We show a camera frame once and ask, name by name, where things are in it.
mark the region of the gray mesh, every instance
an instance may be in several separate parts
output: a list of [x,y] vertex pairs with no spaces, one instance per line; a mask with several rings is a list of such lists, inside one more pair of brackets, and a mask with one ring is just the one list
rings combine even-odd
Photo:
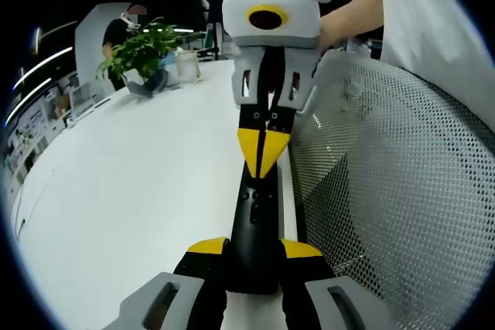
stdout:
[[326,79],[291,148],[308,241],[401,328],[451,328],[493,264],[495,137],[410,73],[326,59],[343,75]]

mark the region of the green leaves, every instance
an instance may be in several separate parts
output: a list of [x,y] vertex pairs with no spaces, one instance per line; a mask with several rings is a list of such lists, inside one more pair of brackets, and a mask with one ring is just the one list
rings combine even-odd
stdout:
[[160,60],[182,42],[173,27],[162,23],[148,25],[147,32],[141,30],[122,45],[114,46],[111,56],[97,68],[97,78],[109,68],[117,75],[136,69],[142,77],[151,77],[159,69]]

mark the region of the tabletop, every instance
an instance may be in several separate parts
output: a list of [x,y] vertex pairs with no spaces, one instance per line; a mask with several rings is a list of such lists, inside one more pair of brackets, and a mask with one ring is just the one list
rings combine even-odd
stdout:
[[[151,100],[127,89],[66,129],[28,174],[12,212],[35,288],[65,328],[98,329],[121,301],[172,272],[197,241],[230,236],[244,164],[232,61]],[[296,239],[287,152],[285,237]],[[229,294],[222,329],[286,328],[280,294]]]

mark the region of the person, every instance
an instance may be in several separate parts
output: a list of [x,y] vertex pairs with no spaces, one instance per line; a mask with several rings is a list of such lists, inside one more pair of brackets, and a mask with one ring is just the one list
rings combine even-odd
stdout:
[[435,84],[495,132],[495,67],[456,0],[353,0],[321,18],[321,44],[381,26],[382,62]]
[[[112,48],[121,45],[128,37],[133,36],[145,25],[148,10],[144,5],[132,3],[121,17],[114,19],[105,31],[101,44],[102,53],[105,58],[111,56]],[[123,79],[112,70],[108,69],[108,78],[114,85],[115,90],[125,87]]]

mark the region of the white cloth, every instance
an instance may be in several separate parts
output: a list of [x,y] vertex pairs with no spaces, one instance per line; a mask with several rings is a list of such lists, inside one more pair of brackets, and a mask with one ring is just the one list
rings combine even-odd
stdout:
[[495,66],[456,0],[383,0],[383,62],[435,84],[495,132]]

